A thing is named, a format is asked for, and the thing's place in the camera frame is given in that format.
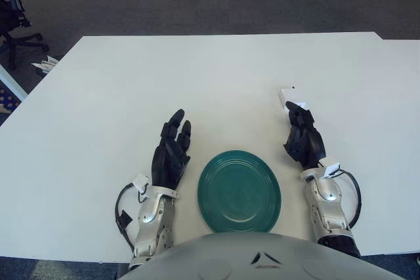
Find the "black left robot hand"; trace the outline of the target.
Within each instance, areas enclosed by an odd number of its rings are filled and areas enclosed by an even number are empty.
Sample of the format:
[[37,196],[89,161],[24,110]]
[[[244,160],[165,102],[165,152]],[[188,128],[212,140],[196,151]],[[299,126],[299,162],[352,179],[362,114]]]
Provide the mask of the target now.
[[190,161],[191,123],[186,120],[178,132],[184,110],[179,109],[164,123],[161,139],[152,159],[152,185],[176,190]]

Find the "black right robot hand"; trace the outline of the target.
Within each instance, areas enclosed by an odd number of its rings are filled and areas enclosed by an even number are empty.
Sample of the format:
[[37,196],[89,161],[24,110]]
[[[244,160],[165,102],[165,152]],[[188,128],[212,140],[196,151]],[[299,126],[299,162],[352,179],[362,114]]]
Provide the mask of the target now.
[[290,101],[285,104],[289,110],[291,130],[283,146],[303,170],[317,168],[318,162],[326,157],[326,150],[321,134],[314,127],[314,118],[310,110]]

